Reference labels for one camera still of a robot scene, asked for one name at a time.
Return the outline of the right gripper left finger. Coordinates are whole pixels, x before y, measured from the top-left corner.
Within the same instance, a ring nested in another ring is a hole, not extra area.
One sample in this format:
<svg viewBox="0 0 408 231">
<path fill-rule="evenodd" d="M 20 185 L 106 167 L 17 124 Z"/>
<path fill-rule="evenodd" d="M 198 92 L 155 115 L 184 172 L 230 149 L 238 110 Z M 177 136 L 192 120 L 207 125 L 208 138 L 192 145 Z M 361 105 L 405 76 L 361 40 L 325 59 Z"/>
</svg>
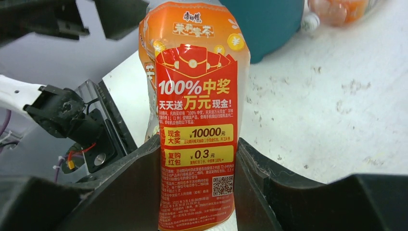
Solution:
<svg viewBox="0 0 408 231">
<path fill-rule="evenodd" d="M 77 183 L 31 177 L 0 179 L 3 231 L 155 231 L 160 137 Z"/>
</svg>

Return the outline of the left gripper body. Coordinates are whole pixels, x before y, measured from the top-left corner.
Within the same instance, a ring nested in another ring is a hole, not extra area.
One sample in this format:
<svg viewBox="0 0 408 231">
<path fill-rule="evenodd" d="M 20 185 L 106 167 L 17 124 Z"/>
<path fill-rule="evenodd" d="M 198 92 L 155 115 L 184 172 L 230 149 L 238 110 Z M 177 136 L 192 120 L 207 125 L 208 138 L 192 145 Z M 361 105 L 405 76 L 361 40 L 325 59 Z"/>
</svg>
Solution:
<svg viewBox="0 0 408 231">
<path fill-rule="evenodd" d="M 88 36 L 75 0 L 2 0 L 0 46 L 21 37 L 40 35 L 78 40 Z"/>
</svg>

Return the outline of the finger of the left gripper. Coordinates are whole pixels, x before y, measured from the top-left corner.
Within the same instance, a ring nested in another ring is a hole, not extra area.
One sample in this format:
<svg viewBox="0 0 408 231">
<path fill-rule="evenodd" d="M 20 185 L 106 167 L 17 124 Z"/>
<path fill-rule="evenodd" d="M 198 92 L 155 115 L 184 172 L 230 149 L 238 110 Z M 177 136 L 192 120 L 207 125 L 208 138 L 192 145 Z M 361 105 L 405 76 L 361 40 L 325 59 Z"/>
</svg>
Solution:
<svg viewBox="0 0 408 231">
<path fill-rule="evenodd" d="M 147 0 L 96 0 L 95 6 L 106 39 L 121 40 L 146 16 Z"/>
</svg>

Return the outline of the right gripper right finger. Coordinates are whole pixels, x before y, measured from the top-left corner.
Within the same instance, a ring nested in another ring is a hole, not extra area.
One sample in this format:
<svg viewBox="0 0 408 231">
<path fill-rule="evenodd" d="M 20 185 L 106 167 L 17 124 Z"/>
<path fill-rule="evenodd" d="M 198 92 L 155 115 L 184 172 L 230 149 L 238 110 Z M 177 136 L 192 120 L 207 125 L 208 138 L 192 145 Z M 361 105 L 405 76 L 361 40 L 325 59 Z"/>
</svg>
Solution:
<svg viewBox="0 0 408 231">
<path fill-rule="evenodd" d="M 408 178 L 352 174 L 329 184 L 301 176 L 239 139 L 234 200 L 240 231 L 405 231 Z"/>
</svg>

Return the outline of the large orange tea bottle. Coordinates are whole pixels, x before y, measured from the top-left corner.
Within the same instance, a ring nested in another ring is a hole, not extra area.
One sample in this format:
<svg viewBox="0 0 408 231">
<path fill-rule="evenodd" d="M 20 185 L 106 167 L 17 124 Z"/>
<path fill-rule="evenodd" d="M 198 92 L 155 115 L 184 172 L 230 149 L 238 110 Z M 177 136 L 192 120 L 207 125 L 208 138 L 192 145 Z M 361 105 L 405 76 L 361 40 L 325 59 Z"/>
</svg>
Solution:
<svg viewBox="0 0 408 231">
<path fill-rule="evenodd" d="M 161 231 L 205 231 L 234 210 L 250 52 L 217 0 L 149 3 L 139 26 L 149 86 L 147 137 L 160 136 Z"/>
</svg>

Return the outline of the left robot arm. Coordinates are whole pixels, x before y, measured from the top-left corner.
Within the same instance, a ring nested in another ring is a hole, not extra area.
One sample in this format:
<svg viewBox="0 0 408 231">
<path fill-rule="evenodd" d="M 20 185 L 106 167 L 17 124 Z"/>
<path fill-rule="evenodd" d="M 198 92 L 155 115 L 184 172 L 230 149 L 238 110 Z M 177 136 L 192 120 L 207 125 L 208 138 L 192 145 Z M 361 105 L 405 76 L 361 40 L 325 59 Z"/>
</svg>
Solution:
<svg viewBox="0 0 408 231">
<path fill-rule="evenodd" d="M 98 0 L 97 13 L 107 39 L 120 40 L 146 15 L 146 0 Z M 74 0 L 3 0 L 0 43 L 7 45 L 29 33 L 78 40 L 89 35 Z M 35 121 L 56 138 L 83 146 L 98 144 L 106 134 L 103 122 L 86 112 L 86 103 L 72 89 L 32 84 L 0 76 L 0 105 Z"/>
</svg>

